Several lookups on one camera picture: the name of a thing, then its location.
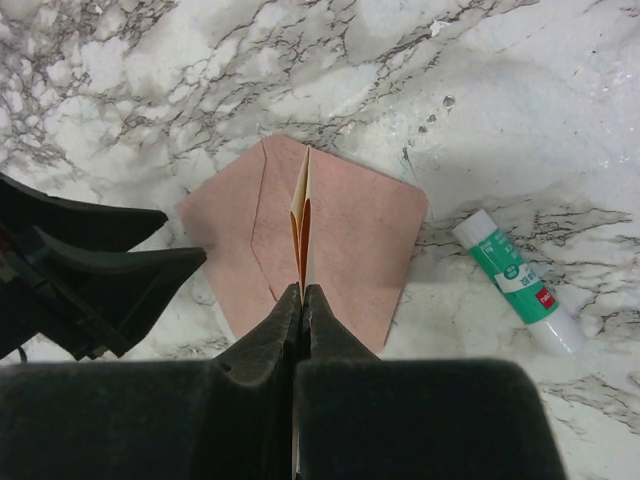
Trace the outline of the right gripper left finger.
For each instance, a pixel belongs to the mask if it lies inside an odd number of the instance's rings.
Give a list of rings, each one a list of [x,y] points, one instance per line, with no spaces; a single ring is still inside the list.
[[[293,478],[300,319],[291,285],[212,359],[3,368],[2,477]]]

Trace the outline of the pink paper envelope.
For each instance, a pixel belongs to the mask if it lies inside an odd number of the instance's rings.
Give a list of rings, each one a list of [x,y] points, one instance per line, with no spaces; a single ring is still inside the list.
[[[257,142],[179,205],[232,334],[242,337],[299,281],[290,208],[306,145]],[[427,210],[422,190],[311,147],[314,280],[368,349],[383,348]]]

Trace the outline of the tan paper letter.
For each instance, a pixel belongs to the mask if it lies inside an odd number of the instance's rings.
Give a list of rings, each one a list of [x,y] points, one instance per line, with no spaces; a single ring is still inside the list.
[[[290,220],[299,274],[298,286],[301,304],[296,334],[296,364],[308,359],[310,356],[309,321],[305,317],[305,293],[307,285],[314,280],[313,249],[310,247],[313,233],[311,172],[311,147],[307,146],[290,208]]]

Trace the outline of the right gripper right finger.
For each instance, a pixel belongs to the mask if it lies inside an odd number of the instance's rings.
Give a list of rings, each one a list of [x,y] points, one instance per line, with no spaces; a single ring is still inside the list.
[[[297,367],[304,479],[562,479],[540,397],[517,364],[376,358],[308,287]]]

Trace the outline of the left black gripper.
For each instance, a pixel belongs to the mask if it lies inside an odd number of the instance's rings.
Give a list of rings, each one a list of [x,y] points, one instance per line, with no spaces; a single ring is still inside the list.
[[[37,333],[74,358],[121,357],[204,263],[201,248],[133,252],[168,217],[51,196],[1,176],[1,352]]]

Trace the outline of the green white glue stick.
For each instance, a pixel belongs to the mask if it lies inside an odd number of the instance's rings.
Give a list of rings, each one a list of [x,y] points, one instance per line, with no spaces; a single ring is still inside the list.
[[[459,223],[453,235],[548,352],[569,355],[584,346],[587,337],[576,320],[486,210]]]

